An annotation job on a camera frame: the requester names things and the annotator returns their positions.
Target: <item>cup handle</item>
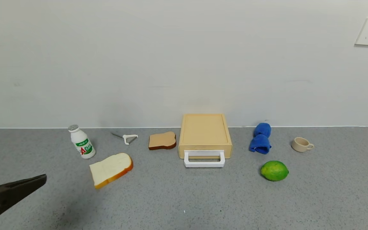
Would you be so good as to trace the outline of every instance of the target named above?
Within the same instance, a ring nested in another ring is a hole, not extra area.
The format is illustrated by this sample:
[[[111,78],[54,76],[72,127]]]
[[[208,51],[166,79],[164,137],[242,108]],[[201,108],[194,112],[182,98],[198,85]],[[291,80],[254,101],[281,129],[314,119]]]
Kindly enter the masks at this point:
[[[314,144],[309,144],[308,150],[312,150],[314,148]]]

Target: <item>ceramic cup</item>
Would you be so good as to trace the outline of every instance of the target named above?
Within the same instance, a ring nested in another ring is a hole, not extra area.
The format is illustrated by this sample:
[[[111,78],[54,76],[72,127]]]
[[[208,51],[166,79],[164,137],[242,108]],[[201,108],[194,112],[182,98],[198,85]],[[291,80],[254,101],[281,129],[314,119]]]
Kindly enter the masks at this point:
[[[303,153],[306,150],[313,149],[314,145],[309,143],[309,141],[303,137],[296,137],[295,140],[292,141],[292,148]]]

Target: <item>wooden box lid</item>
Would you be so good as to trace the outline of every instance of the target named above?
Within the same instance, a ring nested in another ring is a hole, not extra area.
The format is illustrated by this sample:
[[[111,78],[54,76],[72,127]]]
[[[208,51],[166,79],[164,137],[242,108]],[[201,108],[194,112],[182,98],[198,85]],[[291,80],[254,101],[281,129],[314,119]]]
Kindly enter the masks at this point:
[[[232,145],[224,114],[185,114],[179,145]]]

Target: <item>blue towel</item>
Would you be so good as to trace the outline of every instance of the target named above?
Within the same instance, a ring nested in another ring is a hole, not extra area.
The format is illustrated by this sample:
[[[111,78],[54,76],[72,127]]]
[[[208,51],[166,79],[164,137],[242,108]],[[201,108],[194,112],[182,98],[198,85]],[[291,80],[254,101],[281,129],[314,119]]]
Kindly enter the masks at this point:
[[[259,134],[264,134],[269,138],[271,135],[271,126],[268,123],[260,123],[254,130],[254,137]]]
[[[249,150],[252,152],[257,151],[258,153],[267,154],[272,146],[269,143],[268,137],[264,134],[258,134],[251,140]]]

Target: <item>toast slice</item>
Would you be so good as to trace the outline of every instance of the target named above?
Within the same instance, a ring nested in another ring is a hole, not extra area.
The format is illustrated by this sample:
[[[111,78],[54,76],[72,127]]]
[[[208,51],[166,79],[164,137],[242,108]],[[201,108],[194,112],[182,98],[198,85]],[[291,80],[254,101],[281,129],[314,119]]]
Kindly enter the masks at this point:
[[[108,183],[132,170],[133,161],[126,153],[119,153],[90,165],[95,188],[100,189]]]
[[[174,132],[166,132],[163,134],[153,134],[149,138],[149,150],[173,149],[177,145]]]

